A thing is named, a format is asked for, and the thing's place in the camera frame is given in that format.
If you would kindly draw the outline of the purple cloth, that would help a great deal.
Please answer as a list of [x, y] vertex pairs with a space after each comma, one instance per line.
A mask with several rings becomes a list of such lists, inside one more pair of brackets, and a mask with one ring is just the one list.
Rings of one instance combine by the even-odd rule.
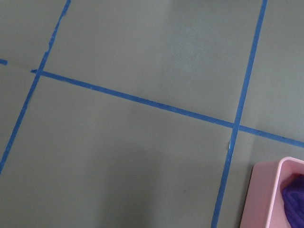
[[292, 228], [304, 227], [304, 176], [299, 175], [282, 191], [284, 211]]

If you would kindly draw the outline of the pink bin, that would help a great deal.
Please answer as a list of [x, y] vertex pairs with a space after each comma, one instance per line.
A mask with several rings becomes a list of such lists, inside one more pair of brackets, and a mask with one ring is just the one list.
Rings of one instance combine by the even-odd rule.
[[285, 157], [256, 163], [252, 169], [241, 228], [289, 228], [283, 189], [304, 173], [304, 161]]

